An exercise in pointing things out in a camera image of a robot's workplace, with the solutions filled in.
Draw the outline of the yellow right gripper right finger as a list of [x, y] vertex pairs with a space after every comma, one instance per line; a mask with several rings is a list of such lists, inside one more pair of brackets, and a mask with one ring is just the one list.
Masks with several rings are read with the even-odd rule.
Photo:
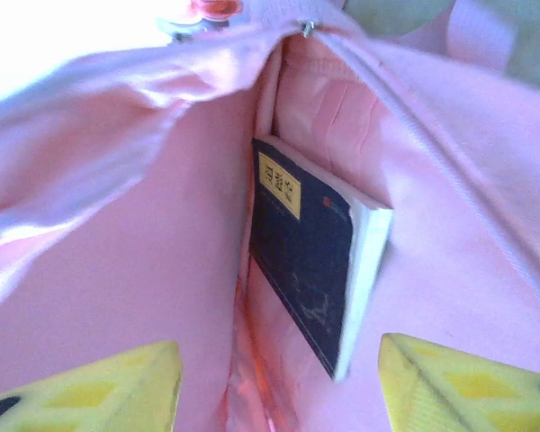
[[379, 377], [394, 431], [540, 431], [540, 373], [387, 333]]

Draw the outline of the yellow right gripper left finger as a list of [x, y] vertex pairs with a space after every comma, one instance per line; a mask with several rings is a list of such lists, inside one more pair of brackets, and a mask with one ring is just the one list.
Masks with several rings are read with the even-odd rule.
[[0, 431], [172, 431], [183, 367], [160, 341], [0, 394]]

